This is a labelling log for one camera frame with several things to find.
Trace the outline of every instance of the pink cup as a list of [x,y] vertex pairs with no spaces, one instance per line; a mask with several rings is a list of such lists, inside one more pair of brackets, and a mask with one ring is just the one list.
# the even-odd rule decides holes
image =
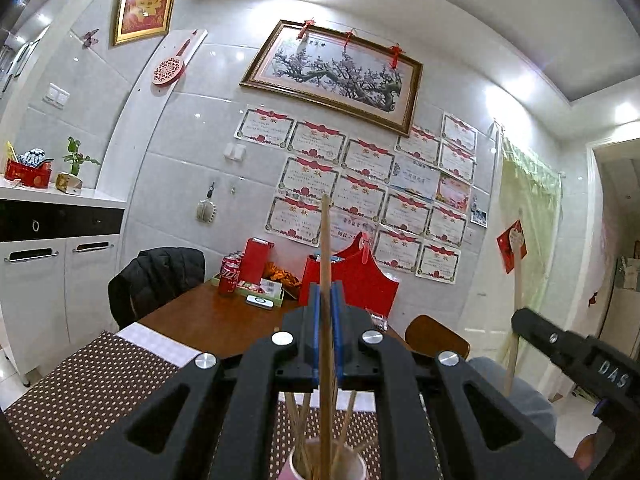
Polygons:
[[[311,456],[317,456],[319,453],[320,441],[318,438],[311,438],[306,441],[308,453]],[[369,480],[367,473],[367,465],[359,454],[355,454],[352,449],[344,446],[340,453],[340,462],[338,462],[335,474],[332,480]],[[278,480],[307,480],[300,476],[293,467],[293,450],[289,453],[289,457],[285,462]]]

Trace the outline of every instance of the wooden table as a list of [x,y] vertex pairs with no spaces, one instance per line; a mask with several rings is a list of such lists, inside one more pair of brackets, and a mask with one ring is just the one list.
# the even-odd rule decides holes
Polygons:
[[[282,325],[282,316],[298,308],[285,300],[280,308],[264,310],[246,303],[242,296],[220,296],[205,282],[143,317],[140,323],[174,341],[211,352],[220,358],[244,353],[261,337]],[[391,328],[387,333],[404,340]]]

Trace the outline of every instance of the black jacket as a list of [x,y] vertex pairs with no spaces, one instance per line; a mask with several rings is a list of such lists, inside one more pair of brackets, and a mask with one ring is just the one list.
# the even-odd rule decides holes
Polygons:
[[122,330],[204,282],[204,255],[187,247],[140,251],[109,282],[111,315]]

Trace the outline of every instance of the red hanging ornament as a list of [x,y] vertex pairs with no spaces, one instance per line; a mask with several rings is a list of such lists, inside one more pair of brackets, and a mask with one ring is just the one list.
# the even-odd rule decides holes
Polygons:
[[349,42],[351,41],[351,37],[355,36],[355,32],[353,31],[353,29],[351,29],[349,32],[347,32],[347,39],[344,41],[344,47],[343,47],[343,51],[347,51],[347,45],[349,44]]
[[394,58],[391,60],[391,68],[395,70],[398,67],[398,57],[404,52],[404,50],[402,50],[400,45],[396,43],[394,46],[389,48],[389,51],[394,55]]
[[301,40],[302,38],[304,38],[307,28],[315,24],[316,22],[314,21],[313,18],[311,18],[310,20],[305,20],[305,25],[300,29],[300,34],[298,34],[298,39]]

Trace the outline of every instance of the sheer green curtain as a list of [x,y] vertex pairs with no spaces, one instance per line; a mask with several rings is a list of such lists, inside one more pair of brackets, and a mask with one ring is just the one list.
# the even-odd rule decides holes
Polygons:
[[[549,256],[555,244],[560,177],[532,153],[518,149],[505,135],[502,141],[502,179],[500,209],[511,225],[522,209],[527,256],[522,261],[523,304],[539,312],[548,280]],[[498,361],[503,361],[508,338],[500,348]]]

